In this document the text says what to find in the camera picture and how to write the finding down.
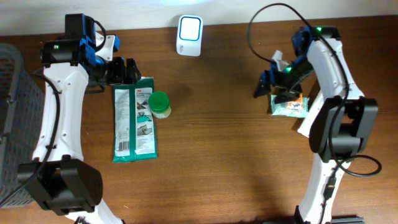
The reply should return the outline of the white tube with gold cap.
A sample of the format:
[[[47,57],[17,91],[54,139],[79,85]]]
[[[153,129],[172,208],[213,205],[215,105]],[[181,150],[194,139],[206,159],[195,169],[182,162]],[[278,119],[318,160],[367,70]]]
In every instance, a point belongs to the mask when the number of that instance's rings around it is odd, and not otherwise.
[[[323,106],[323,102],[324,102],[323,94],[321,91],[319,91],[317,97],[313,101],[313,103],[308,111],[306,118],[303,120],[302,124],[298,128],[298,130],[297,130],[298,133],[305,136],[306,138],[309,138],[310,129],[311,129],[312,124],[313,124],[315,118],[317,117],[320,109]]]

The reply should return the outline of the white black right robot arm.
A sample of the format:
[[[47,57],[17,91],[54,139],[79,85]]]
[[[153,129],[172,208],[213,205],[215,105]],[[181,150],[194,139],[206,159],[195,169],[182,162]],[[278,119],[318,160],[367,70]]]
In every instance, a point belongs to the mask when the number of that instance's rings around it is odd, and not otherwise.
[[[345,62],[336,27],[305,26],[293,36],[296,60],[287,63],[277,51],[271,67],[260,76],[254,97],[278,89],[275,103],[299,98],[301,82],[312,72],[320,92],[300,130],[308,135],[313,167],[307,191],[292,217],[276,223],[364,223],[357,215],[332,217],[331,209],[344,174],[362,158],[378,113],[377,101],[366,98],[355,84]]]

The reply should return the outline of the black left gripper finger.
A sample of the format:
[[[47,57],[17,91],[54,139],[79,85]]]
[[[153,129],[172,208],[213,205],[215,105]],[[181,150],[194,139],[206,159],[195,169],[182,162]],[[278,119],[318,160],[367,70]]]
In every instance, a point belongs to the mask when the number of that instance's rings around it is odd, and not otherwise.
[[[136,84],[141,79],[141,73],[133,58],[126,60],[126,84]]]
[[[112,61],[112,84],[122,84],[124,81],[126,68],[122,57],[115,57]]]

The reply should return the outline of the small orange juice carton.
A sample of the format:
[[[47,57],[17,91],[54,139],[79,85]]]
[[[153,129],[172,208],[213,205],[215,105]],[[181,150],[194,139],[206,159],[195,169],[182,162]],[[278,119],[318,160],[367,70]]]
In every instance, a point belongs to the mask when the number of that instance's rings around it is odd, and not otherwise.
[[[299,94],[298,98],[294,101],[288,101],[286,102],[285,108],[293,111],[300,111],[303,109],[303,96],[302,94]]]

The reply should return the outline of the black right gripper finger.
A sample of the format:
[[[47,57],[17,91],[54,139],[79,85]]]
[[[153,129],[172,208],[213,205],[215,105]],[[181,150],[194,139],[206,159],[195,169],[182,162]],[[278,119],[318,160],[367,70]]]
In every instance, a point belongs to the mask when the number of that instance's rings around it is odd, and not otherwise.
[[[261,96],[268,95],[271,92],[271,81],[270,81],[270,75],[267,70],[264,70],[261,73],[261,76],[259,78],[259,82],[257,85],[257,88],[254,92],[253,97],[254,98],[259,98]]]
[[[295,101],[299,99],[300,96],[301,96],[300,93],[291,93],[289,91],[280,90],[277,96],[274,98],[274,103],[279,104],[279,103]]]

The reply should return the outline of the green lid glass jar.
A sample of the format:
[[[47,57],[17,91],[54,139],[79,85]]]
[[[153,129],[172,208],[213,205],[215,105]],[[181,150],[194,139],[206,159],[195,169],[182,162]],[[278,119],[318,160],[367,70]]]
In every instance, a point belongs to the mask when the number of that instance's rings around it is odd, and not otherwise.
[[[169,117],[172,111],[169,96],[162,91],[156,91],[151,94],[149,97],[149,107],[152,114],[159,119]]]

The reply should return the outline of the green 3M cloth package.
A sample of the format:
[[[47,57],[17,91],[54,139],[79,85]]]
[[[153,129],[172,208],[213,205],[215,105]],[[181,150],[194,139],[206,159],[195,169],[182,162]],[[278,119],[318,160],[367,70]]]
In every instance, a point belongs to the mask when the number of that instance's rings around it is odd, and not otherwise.
[[[114,163],[158,157],[154,117],[149,107],[153,92],[152,77],[114,87]]]

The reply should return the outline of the teal wet wipes pack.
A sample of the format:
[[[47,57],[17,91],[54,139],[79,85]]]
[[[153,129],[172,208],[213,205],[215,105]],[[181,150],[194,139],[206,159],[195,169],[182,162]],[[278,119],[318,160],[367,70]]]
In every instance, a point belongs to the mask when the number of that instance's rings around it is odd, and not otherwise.
[[[300,111],[293,111],[285,108],[286,103],[274,103],[274,98],[276,95],[271,95],[271,110],[273,116],[288,116],[288,117],[295,117],[295,118],[306,118],[308,114],[308,102],[309,98],[303,97],[303,109]]]

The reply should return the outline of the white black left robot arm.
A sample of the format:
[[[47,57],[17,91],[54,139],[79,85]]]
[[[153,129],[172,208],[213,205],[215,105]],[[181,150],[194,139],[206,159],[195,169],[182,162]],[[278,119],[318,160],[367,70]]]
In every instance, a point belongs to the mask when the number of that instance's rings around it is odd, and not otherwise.
[[[84,14],[65,17],[65,33],[40,53],[45,102],[37,146],[17,179],[43,210],[75,223],[120,223],[103,199],[100,171],[84,161],[81,116],[86,94],[141,78],[136,62],[118,57],[119,39]]]

